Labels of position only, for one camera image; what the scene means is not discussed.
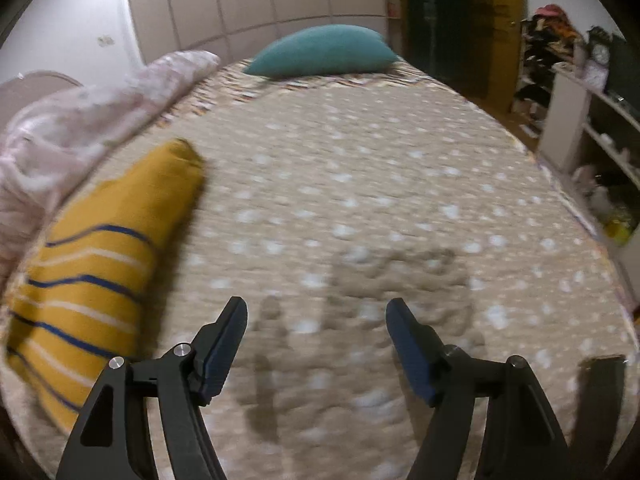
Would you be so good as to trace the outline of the pile of clothes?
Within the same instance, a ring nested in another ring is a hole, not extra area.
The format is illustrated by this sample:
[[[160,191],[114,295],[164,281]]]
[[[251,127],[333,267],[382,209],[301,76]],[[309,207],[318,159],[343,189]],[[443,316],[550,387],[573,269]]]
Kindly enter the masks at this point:
[[[565,11],[550,3],[521,21],[521,40],[518,83],[511,110],[528,128],[540,133],[552,96],[553,66],[574,64],[575,46],[582,41],[582,36]]]

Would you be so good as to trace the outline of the white shelf unit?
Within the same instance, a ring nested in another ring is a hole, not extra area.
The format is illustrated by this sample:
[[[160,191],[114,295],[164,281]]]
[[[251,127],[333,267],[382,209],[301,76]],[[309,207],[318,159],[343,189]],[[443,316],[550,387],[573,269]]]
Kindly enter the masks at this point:
[[[572,66],[552,67],[537,153],[560,179],[627,286],[639,286],[639,122]]]

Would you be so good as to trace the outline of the pink floral blanket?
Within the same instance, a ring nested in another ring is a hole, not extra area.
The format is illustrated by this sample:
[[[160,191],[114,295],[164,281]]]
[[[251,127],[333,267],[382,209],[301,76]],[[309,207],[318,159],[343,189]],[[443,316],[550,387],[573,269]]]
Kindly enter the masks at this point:
[[[111,150],[219,64],[212,52],[176,51],[117,84],[56,92],[14,115],[1,131],[1,281],[43,223]]]

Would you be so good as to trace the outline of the headboard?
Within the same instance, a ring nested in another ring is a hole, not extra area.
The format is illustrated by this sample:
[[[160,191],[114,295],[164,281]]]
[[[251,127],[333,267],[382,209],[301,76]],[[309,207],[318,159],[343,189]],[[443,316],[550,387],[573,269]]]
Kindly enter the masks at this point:
[[[81,87],[76,79],[50,70],[36,70],[19,74],[0,86],[0,128],[1,132],[11,119],[24,107],[37,102],[52,93]]]

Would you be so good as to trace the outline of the wall switch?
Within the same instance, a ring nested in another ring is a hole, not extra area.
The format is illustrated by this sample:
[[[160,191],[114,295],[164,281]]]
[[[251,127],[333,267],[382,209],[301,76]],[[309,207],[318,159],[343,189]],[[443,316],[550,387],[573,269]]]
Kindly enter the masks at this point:
[[[98,45],[102,48],[114,46],[115,41],[111,36],[101,36],[96,38]]]

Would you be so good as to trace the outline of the black table clock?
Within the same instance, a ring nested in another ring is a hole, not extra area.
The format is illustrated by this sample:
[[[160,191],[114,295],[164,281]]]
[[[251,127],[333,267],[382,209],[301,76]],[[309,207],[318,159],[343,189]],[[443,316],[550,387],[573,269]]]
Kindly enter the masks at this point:
[[[588,30],[588,52],[593,62],[608,67],[611,59],[612,35],[600,26]]]

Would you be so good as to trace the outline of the teal pillow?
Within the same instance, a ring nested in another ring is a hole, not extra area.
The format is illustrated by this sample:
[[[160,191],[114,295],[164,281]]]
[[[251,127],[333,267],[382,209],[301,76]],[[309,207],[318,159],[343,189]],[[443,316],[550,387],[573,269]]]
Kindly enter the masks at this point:
[[[244,73],[270,79],[381,73],[398,55],[373,29],[344,24],[309,27],[273,41]]]

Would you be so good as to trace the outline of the black television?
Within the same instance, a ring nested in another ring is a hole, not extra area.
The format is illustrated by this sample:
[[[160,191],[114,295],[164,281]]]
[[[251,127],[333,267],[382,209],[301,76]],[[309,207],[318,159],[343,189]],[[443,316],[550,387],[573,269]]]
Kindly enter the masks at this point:
[[[618,35],[612,36],[608,64],[606,93],[635,118],[640,108],[639,55],[628,42]]]

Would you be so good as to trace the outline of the yellow striped knit sweater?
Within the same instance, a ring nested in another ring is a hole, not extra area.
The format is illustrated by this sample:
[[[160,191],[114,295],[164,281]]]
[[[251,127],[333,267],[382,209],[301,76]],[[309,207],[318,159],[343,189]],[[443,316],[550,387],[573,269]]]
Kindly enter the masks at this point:
[[[204,180],[201,156],[170,140],[73,203],[30,259],[9,298],[6,360],[63,434],[106,363],[137,354],[152,277]]]

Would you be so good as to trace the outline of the beige dotted quilt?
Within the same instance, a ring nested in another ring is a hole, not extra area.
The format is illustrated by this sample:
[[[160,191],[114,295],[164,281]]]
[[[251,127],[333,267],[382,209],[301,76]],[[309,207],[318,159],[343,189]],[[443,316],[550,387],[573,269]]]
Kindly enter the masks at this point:
[[[525,151],[437,84],[276,91],[181,114],[113,148],[90,193],[173,138],[206,160],[149,299],[158,356],[243,297],[250,325],[203,412],[231,479],[401,479],[431,411],[384,325],[401,296],[442,340],[529,360],[567,437],[582,369],[622,356],[615,437],[637,416],[637,345],[602,250]]]

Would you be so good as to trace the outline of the beige wardrobe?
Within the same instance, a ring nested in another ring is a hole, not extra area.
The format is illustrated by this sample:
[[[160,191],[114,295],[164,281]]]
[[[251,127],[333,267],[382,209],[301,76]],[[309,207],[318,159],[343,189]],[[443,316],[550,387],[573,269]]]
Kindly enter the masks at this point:
[[[326,24],[388,34],[386,0],[129,0],[129,6],[147,63],[178,50],[241,61],[274,40]]]

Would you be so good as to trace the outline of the brown wooden door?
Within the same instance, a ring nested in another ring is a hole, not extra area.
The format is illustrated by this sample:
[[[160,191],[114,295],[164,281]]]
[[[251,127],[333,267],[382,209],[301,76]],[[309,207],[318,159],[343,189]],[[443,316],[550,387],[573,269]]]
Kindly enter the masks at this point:
[[[518,82],[525,0],[406,0],[406,60],[494,112]]]

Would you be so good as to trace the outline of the pink small clock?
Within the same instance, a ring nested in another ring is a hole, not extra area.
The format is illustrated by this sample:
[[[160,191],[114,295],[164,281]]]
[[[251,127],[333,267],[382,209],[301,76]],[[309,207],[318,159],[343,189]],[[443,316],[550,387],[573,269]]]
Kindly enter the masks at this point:
[[[582,80],[589,88],[603,91],[608,81],[608,68],[595,60],[588,60],[582,72]]]

